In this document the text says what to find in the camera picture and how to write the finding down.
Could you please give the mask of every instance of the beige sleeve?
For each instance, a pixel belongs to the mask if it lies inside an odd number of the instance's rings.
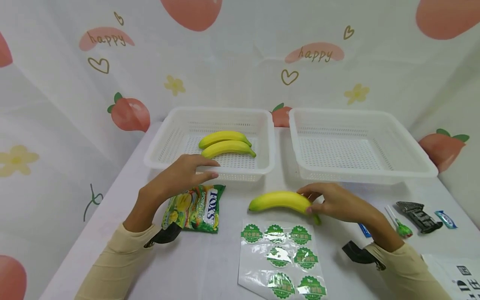
[[[380,271],[380,274],[397,299],[451,300],[430,274],[427,264],[407,243],[392,253],[375,243],[365,249],[385,265],[386,269]]]
[[[160,227],[152,225],[144,232],[133,233],[120,224],[85,277],[75,300],[124,299],[142,259],[152,249],[144,245],[159,231]]]

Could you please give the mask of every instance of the banana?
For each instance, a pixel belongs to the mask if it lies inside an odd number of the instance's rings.
[[[240,153],[250,154],[252,157],[257,156],[250,147],[241,141],[223,141],[215,143],[202,151],[202,156],[213,158],[224,153]]]
[[[206,149],[209,146],[222,141],[242,141],[251,147],[252,144],[247,140],[247,137],[236,131],[218,131],[204,137],[199,143],[200,149]]]
[[[250,202],[248,209],[257,212],[272,207],[287,207],[306,215],[305,210],[310,205],[312,205],[310,201],[300,194],[288,191],[278,191],[258,196]],[[313,220],[317,225],[322,223],[317,215],[313,215]]]

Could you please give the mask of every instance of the white table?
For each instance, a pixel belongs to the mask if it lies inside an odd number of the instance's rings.
[[[90,266],[133,207],[139,188],[155,176],[143,164],[143,156],[159,126],[160,123],[150,126],[52,278],[41,300],[73,299]],[[218,234],[185,231],[170,244],[156,245],[148,264],[131,289],[130,299],[261,299],[237,284],[240,231],[242,220],[248,214],[248,204],[261,193],[294,191],[305,184],[295,178],[289,130],[276,128],[275,131],[275,169],[255,185],[227,184],[219,202]],[[435,218],[435,210],[444,210],[456,222],[458,229],[443,226],[434,233],[419,236],[415,226],[399,216],[404,224],[414,230],[415,235],[408,241],[419,253],[465,257],[480,253],[480,231],[438,179],[416,180],[392,187],[365,184],[349,184],[346,187],[384,213],[383,206],[396,201],[423,203],[425,211]],[[164,210],[165,204],[155,217],[157,224],[161,224]],[[304,216],[290,210],[274,209],[254,217],[309,222]],[[315,235],[329,299],[391,299],[373,264],[353,263],[341,250],[349,240],[363,247],[371,239],[363,236],[357,224],[342,223],[325,216],[322,219],[323,224],[315,227]]]

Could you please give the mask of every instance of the white plastic basket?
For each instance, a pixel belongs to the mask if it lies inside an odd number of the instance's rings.
[[[182,154],[200,154],[198,143],[222,130],[245,134],[252,143],[250,155],[227,153],[216,156],[220,167],[198,168],[219,173],[219,179],[257,181],[275,164],[275,133],[272,114],[263,109],[178,107],[165,118],[144,157],[154,169],[166,169]]]
[[[391,114],[294,108],[289,116],[298,171],[305,180],[395,184],[438,175]]]

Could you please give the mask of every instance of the green lollipop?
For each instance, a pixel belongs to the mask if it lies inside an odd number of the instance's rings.
[[[408,239],[409,237],[411,237],[413,235],[412,230],[410,228],[408,228],[407,225],[403,225],[402,222],[400,222],[400,220],[395,216],[393,210],[390,208],[389,205],[387,205],[387,207],[385,208],[385,210],[387,211],[388,215],[390,216],[390,218],[394,222],[398,235],[403,237],[404,239]]]

